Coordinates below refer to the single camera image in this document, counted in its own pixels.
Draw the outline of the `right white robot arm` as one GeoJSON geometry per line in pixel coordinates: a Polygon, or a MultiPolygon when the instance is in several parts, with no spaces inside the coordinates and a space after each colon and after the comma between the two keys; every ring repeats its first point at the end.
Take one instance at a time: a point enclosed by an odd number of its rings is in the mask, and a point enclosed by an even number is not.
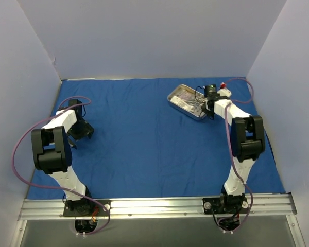
{"type": "Polygon", "coordinates": [[[218,206],[228,213],[243,203],[250,170],[265,151],[263,119],[235,105],[225,87],[218,90],[212,84],[204,86],[203,90],[201,109],[211,119],[220,116],[225,121],[231,169],[222,187],[223,196],[219,198],[218,206]]]}

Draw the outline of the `stainless steel instrument tray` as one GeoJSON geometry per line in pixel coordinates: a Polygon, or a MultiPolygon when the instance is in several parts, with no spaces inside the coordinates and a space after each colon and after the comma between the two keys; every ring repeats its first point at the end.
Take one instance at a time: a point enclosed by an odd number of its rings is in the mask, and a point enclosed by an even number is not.
{"type": "Polygon", "coordinates": [[[168,103],[186,116],[196,121],[206,118],[206,113],[202,110],[205,102],[204,94],[185,84],[177,86],[168,96],[168,103]]]}

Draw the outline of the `blue surgical cloth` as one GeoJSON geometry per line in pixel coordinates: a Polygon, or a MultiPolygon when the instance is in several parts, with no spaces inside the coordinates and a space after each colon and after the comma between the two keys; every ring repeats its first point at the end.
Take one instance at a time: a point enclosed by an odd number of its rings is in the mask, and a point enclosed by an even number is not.
{"type": "Polygon", "coordinates": [[[196,121],[168,95],[224,78],[63,81],[57,103],[90,98],[91,138],[79,140],[73,169],[95,198],[218,195],[230,171],[222,118],[196,121]]]}

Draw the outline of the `white sterile packet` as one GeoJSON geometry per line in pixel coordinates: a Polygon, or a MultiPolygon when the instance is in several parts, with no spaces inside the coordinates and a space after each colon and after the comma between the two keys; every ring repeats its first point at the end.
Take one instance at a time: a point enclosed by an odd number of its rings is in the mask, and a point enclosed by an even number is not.
{"type": "Polygon", "coordinates": [[[186,111],[191,111],[194,108],[192,105],[186,103],[184,100],[182,100],[177,96],[173,96],[170,101],[175,105],[177,105],[178,107],[185,109],[186,111]]]}

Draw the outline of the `purple printed clear pouch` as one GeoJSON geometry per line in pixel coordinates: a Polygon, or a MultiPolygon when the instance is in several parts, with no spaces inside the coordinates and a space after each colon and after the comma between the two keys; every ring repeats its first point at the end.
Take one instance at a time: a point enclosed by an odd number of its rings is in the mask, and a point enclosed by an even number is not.
{"type": "Polygon", "coordinates": [[[187,90],[181,90],[180,93],[179,93],[179,97],[184,101],[195,100],[194,93],[187,91],[187,90]]]}

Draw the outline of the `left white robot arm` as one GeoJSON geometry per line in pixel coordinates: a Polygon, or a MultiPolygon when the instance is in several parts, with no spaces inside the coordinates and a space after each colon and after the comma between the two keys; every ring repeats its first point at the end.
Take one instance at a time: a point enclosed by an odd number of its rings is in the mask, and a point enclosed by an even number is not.
{"type": "Polygon", "coordinates": [[[76,98],[67,101],[68,106],[59,106],[55,118],[31,131],[33,161],[36,169],[53,178],[60,189],[66,188],[68,206],[75,203],[75,210],[87,216],[94,203],[87,198],[91,194],[72,168],[72,149],[77,148],[75,141],[91,138],[94,128],[84,119],[86,110],[82,101],[76,98]]]}

